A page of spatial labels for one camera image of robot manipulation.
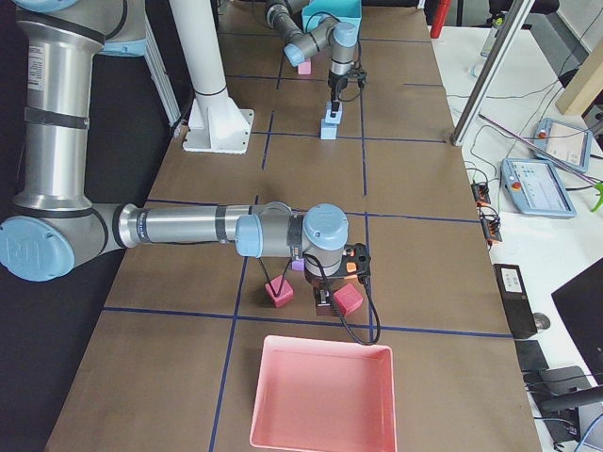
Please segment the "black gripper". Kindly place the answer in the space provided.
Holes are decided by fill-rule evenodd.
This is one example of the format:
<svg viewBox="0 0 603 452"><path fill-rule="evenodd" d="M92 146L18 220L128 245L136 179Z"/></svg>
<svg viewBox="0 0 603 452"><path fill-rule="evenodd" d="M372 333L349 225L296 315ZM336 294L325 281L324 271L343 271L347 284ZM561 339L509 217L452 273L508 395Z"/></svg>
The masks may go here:
<svg viewBox="0 0 603 452"><path fill-rule="evenodd" d="M342 250L310 248L303 254L304 276L313 287L317 314L352 314L364 302L357 284L367 286L370 256L362 243Z"/></svg>
<svg viewBox="0 0 603 452"><path fill-rule="evenodd" d="M349 71L342 75L329 72L328 86L331 89L331 99L335 100L329 102L329 116L331 118L334 118L341 112L340 102L338 100L342 100L341 94L343 90L348 86L348 83L351 80L357 82L359 89L359 92L355 96L351 97L352 100L355 100L364 91L364 88L367 83L367 72L362 68L351 68Z"/></svg>

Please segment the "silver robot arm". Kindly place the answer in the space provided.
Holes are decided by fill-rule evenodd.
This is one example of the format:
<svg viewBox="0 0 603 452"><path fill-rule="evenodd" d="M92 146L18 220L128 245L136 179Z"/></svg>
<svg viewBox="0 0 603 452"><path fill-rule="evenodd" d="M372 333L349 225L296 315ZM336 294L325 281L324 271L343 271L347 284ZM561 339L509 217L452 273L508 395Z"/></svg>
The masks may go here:
<svg viewBox="0 0 603 452"><path fill-rule="evenodd" d="M318 53L331 51L328 86L331 90L326 120L336 123L343 110L342 91L351 79L362 89L366 73L360 62L360 1L268 1L269 27L285 41L284 53L293 67Z"/></svg>
<svg viewBox="0 0 603 452"><path fill-rule="evenodd" d="M145 55L145 1L13 1L16 22L28 37L24 189L17 212L1 223L1 264L12 274L45 282L107 252L142 244L234 243L241 256L302 260L314 287L318 315L343 318L344 289L331 281L357 278L369 292L370 257L363 244L346 244L343 211L323 203L305 214L281 202L138 208L93 204L85 196L93 57ZM358 27L328 8L302 31L293 15L312 1L265 1L268 26L285 41L290 64L330 48L330 110L341 112L339 93L354 68ZM187 62L193 102L185 144L189 152L247 151L254 112L230 97L210 1L170 1Z"/></svg>

